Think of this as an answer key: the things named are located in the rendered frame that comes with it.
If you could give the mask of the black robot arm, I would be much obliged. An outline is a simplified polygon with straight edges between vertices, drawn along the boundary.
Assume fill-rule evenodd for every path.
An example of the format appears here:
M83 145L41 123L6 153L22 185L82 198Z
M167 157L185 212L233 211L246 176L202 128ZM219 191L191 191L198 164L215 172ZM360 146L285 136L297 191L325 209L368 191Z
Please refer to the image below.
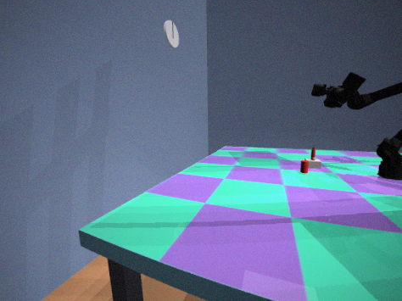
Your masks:
M344 89L333 91L332 98L324 101L325 106L330 108L342 108L346 103L350 109L362 109L365 106L376 102L380 99L389 98L393 95L402 93L402 81L398 84L388 86L384 89L377 90L372 93L359 94L357 89L366 79L356 74L350 73L343 81ZM379 147L378 147L379 146ZM382 161L379 165L378 175L384 179L402 180L402 154L398 153L402 146L402 129L391 139L385 137L381 144L377 147L377 156Z

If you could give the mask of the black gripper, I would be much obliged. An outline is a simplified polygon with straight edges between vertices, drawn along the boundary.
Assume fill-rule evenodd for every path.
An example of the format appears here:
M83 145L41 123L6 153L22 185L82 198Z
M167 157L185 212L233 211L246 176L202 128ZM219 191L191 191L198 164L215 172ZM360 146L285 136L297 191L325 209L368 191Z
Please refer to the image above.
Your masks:
M337 89L345 90L345 88L343 88L343 86L330 86L330 88L327 87L327 90L326 90L326 86L327 85L323 85L321 83L315 83L311 95L313 97L319 97L319 96L324 96L326 94L330 97L329 99L334 100L332 98L333 91L336 91Z

